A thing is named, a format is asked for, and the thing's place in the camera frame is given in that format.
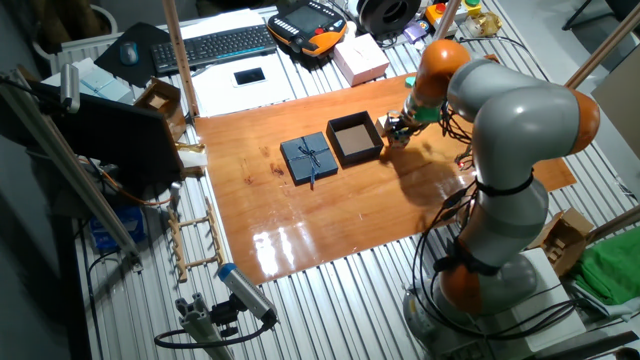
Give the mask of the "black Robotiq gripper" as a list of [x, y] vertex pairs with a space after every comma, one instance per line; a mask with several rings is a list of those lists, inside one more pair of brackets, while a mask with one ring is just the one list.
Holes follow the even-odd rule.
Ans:
[[401, 135], [401, 144], [406, 148], [410, 143], [413, 134], [419, 133], [426, 128], [424, 122], [419, 122], [413, 117], [401, 113], [398, 117], [388, 116], [386, 118], [386, 137], [389, 142], [394, 142], [397, 135]]

